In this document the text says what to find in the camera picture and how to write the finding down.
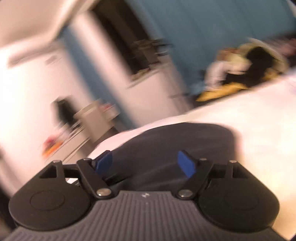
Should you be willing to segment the black sweatpants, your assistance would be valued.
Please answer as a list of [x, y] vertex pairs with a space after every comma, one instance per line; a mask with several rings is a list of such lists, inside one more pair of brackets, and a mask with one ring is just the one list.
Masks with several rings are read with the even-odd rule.
[[195, 159], [226, 164], [236, 158], [234, 133], [209, 123], [178, 123], [141, 133], [112, 151], [112, 165], [102, 179], [117, 193], [171, 191], [187, 177], [178, 166], [178, 152]]

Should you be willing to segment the pile of clothes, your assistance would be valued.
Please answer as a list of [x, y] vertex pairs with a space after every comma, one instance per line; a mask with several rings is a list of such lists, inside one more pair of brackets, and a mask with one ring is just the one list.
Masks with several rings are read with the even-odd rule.
[[205, 88], [195, 99], [203, 105], [249, 90], [282, 75], [295, 65], [295, 36], [267, 42], [250, 38], [237, 48], [225, 48], [204, 71]]

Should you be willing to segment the white dresser desk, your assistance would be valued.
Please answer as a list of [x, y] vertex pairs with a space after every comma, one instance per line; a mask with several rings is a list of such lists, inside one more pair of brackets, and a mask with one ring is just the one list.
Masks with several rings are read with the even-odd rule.
[[64, 164], [74, 164], [88, 157], [93, 150], [94, 144], [83, 126], [74, 130], [63, 142], [57, 140], [45, 154], [30, 157], [23, 166], [19, 161], [10, 162], [1, 148], [1, 188], [12, 196], [50, 162], [60, 160]]

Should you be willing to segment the black vanity mirror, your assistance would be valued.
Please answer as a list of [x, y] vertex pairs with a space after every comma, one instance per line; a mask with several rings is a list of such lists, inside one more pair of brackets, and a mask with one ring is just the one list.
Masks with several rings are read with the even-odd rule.
[[55, 108], [58, 119], [64, 125], [74, 126], [75, 123], [77, 123], [78, 120], [74, 116], [77, 111], [74, 109], [74, 106], [69, 98], [57, 98], [52, 102], [52, 104]]

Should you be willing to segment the dark window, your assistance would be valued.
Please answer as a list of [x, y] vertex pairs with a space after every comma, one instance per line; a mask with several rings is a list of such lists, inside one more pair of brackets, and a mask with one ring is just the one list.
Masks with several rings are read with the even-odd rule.
[[150, 39], [139, 19], [125, 1], [98, 1], [91, 10], [104, 27], [114, 46], [133, 75], [138, 70], [133, 63], [132, 43]]

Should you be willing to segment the narrow blue curtain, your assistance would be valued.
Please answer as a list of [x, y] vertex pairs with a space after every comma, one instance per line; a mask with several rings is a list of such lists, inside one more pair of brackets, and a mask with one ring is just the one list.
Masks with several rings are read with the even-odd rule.
[[127, 128], [136, 128], [134, 122], [123, 109], [122, 104], [114, 94], [111, 93], [99, 72], [91, 64], [90, 59], [87, 57], [84, 50], [82, 50], [81, 45], [78, 43], [77, 38], [71, 32], [70, 28], [64, 27], [59, 34], [59, 38], [64, 42], [72, 62], [81, 74], [91, 94], [95, 98], [101, 98], [107, 102], [115, 104], [120, 111], [119, 120], [122, 121]]

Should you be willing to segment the large blue curtain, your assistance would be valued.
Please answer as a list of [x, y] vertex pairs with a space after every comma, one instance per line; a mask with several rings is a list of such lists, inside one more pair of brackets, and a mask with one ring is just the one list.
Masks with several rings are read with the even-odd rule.
[[171, 59], [189, 93], [203, 88], [201, 71], [217, 52], [253, 37], [265, 40], [295, 32], [295, 16], [287, 1], [128, 1], [156, 39], [172, 45]]

